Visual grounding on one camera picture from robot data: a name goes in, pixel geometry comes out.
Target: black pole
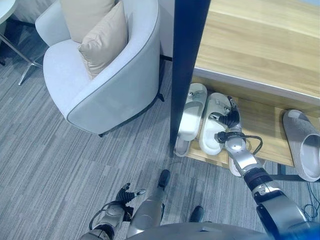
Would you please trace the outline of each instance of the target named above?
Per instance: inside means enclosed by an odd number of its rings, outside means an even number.
[[[171,156],[173,156],[209,5],[210,0],[175,0],[170,116]]]

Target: throw pillow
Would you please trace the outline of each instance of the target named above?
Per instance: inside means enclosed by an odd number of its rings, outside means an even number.
[[[81,43],[115,5],[115,0],[60,0],[60,3],[71,39]]]
[[[105,69],[128,42],[124,5],[119,1],[83,38],[79,51],[91,79]]]

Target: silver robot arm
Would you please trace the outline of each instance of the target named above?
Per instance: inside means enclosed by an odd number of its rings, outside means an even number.
[[[247,150],[247,136],[242,133],[238,107],[231,97],[229,101],[233,119],[228,120],[229,131],[221,132],[217,137],[220,142],[224,142],[228,155],[251,190],[257,204],[256,211],[266,232],[278,240],[310,228],[313,224],[307,222],[297,204],[284,194],[254,154]]]
[[[104,205],[92,218],[89,224],[90,231],[82,235],[79,240],[113,240],[122,226],[123,221],[132,219],[133,208],[126,206],[132,199],[146,192],[141,189],[137,192],[127,192],[130,183],[124,185],[118,192],[115,201]],[[104,217],[92,227],[95,218],[102,212]]]

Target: white armchair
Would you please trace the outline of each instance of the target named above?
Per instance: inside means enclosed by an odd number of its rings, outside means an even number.
[[[60,2],[35,22],[49,45],[43,59],[47,89],[64,118],[93,134],[102,134],[141,112],[159,87],[159,7],[157,0],[123,0],[128,44],[90,80],[79,43],[70,39]]]

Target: gray carpet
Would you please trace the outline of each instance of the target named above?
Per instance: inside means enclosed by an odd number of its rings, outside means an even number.
[[[8,28],[7,37],[26,55],[36,57],[45,49],[33,28],[13,23]],[[209,163],[169,157],[171,62],[160,66],[165,102],[157,100],[146,113],[99,138],[64,120],[41,69],[18,86],[25,62],[4,44],[0,56],[6,61],[0,66],[1,240],[76,240],[127,182],[132,190],[147,189],[130,203],[137,208],[163,169],[171,171],[171,180],[162,224],[186,222],[202,205],[205,221],[264,232],[241,178]],[[266,168],[274,173],[276,165],[268,162]],[[279,183],[300,207],[310,202],[306,183]],[[311,188],[320,195],[319,183]],[[117,240],[125,239],[127,228],[123,223]]]

